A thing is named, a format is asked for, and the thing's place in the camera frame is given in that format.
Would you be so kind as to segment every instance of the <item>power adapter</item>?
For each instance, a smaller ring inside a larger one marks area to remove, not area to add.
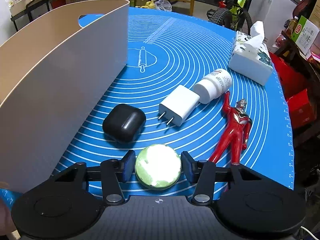
[[[200,96],[188,88],[178,85],[160,104],[160,118],[164,117],[169,120],[169,123],[174,123],[176,126],[182,125],[186,118],[196,108]]]

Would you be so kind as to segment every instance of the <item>rolling pin drawing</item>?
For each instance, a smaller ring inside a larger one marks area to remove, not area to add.
[[[147,66],[147,52],[144,47],[141,47],[139,52],[139,63],[138,66],[140,68],[140,72],[143,73],[145,71],[145,67]]]

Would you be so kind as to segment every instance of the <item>plug prong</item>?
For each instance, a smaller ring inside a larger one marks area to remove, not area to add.
[[[167,122],[167,124],[166,124],[165,126],[168,126],[169,123],[171,123],[172,120],[173,120],[173,118],[171,118],[171,119],[169,120],[169,122]]]
[[[162,116],[165,115],[165,113],[166,113],[166,112],[164,111],[164,112],[161,114],[161,116],[159,116],[158,121],[161,119]]]

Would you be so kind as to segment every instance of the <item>white bottle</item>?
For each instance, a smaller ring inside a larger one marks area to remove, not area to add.
[[[219,68],[204,76],[192,88],[193,92],[200,96],[199,102],[207,104],[221,96],[232,86],[232,77],[228,71]]]

